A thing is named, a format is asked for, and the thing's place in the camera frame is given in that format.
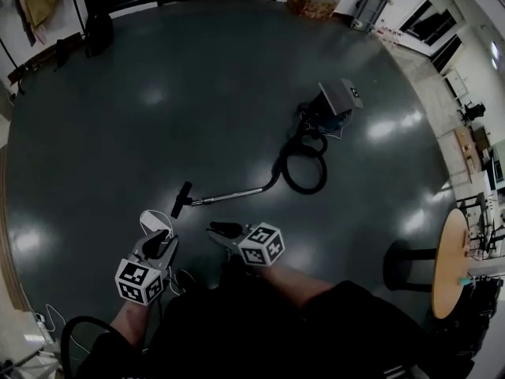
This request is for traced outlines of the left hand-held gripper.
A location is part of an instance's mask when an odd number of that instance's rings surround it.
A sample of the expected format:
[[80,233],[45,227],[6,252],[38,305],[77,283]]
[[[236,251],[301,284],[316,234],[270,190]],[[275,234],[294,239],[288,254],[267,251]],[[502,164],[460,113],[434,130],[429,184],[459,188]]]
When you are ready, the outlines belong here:
[[115,283],[121,298],[148,306],[165,289],[164,280],[168,277],[179,238],[169,240],[168,230],[157,230],[137,242],[140,256],[130,254],[122,258],[115,274]]

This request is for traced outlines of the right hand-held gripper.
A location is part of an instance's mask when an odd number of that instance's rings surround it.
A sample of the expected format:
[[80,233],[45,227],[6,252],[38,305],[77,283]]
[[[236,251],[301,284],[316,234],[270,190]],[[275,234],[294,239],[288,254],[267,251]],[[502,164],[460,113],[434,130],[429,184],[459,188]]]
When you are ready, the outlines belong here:
[[272,266],[285,250],[281,231],[267,223],[260,223],[250,231],[248,224],[210,222],[206,233],[215,244],[223,246],[229,253],[239,250],[247,265]]

